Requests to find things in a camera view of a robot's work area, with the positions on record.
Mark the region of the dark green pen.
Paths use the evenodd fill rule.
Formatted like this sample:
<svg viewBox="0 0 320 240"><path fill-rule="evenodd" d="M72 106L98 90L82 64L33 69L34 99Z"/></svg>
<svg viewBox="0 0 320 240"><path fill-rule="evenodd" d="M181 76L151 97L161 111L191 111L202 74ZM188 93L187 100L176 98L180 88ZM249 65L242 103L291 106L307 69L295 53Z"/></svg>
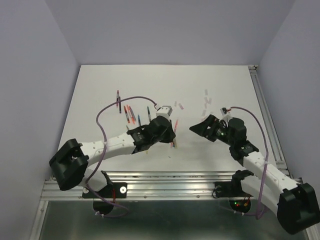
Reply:
<svg viewBox="0 0 320 240"><path fill-rule="evenodd" d="M151 122L151 121L152 121L152 118L151 118L151 112L150 112L149 106L147 106L147 116L148 116L149 122Z"/></svg>

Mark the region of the purple pen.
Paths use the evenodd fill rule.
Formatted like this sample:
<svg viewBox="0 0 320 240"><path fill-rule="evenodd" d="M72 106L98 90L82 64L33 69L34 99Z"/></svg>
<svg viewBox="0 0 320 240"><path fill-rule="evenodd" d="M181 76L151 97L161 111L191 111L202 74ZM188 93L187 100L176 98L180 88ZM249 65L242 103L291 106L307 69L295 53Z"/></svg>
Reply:
<svg viewBox="0 0 320 240"><path fill-rule="evenodd" d="M119 107L119 113L122 114L122 99L120 96L118 98L118 107Z"/></svg>

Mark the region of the magenta pen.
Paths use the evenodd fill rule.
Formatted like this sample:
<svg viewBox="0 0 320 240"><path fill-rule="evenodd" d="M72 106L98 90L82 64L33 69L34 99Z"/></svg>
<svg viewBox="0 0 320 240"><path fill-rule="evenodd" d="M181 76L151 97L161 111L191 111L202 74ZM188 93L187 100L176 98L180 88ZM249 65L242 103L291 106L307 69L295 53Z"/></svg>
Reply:
<svg viewBox="0 0 320 240"><path fill-rule="evenodd" d="M117 108L119 106L119 97L120 97L120 92L119 92L119 90L117 90L117 92L116 92L116 107Z"/></svg>

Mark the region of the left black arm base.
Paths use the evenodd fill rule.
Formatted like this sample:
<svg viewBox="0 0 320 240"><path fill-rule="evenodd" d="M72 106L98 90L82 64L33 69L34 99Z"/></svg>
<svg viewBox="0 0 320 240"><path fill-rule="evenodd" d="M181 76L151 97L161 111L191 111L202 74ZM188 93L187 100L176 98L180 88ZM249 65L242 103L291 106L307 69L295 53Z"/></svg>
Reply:
<svg viewBox="0 0 320 240"><path fill-rule="evenodd" d="M125 199L127 197L128 184L126 182L113 183L106 172L102 171L104 187L99 191L94 191L90 187L85 186L82 189L82 198L93 200L93 210L96 216L102 218L121 218L129 214L129 209L119 203L117 199ZM120 215L110 215L116 207L124 212Z"/></svg>

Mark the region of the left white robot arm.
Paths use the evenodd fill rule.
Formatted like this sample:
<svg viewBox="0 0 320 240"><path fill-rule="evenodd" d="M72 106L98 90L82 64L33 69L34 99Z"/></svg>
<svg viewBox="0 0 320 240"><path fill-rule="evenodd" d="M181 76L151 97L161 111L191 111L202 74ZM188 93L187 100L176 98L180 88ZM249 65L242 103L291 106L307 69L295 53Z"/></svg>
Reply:
<svg viewBox="0 0 320 240"><path fill-rule="evenodd" d="M111 184L105 181L103 173L94 173L90 166L113 157L147 151L156 143L169 144L175 137L171 122L157 116L149 124L108 140L80 143L75 138L69 139L50 159L49 166L61 191L84 187L88 182L95 193L106 197L111 193Z"/></svg>

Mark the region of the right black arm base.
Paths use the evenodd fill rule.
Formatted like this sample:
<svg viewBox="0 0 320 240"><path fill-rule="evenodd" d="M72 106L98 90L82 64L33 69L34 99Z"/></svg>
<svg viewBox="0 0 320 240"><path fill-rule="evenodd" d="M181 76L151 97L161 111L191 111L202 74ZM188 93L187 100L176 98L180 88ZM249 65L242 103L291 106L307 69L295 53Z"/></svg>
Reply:
<svg viewBox="0 0 320 240"><path fill-rule="evenodd" d="M241 186L241 181L250 176L254 176L254 174L249 170L237 170L232 175L231 180L214 182L212 197L214 199L241 197L241 200L229 200L230 208L236 214L253 216L254 213L249 213L252 205L251 195L245 193Z"/></svg>

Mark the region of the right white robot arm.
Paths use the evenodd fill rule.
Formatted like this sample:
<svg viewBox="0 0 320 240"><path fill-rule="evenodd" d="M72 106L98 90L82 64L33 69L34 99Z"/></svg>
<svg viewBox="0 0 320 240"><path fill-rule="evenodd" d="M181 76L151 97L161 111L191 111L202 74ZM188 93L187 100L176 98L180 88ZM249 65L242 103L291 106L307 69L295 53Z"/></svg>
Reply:
<svg viewBox="0 0 320 240"><path fill-rule="evenodd" d="M260 150L247 139L243 120L209 115L191 126L190 131L211 142L219 140L229 146L230 155L244 170L232 176L230 190L234 195L248 194L271 210L282 228L294 235L320 222L320 207L314 188L299 183L267 161Z"/></svg>

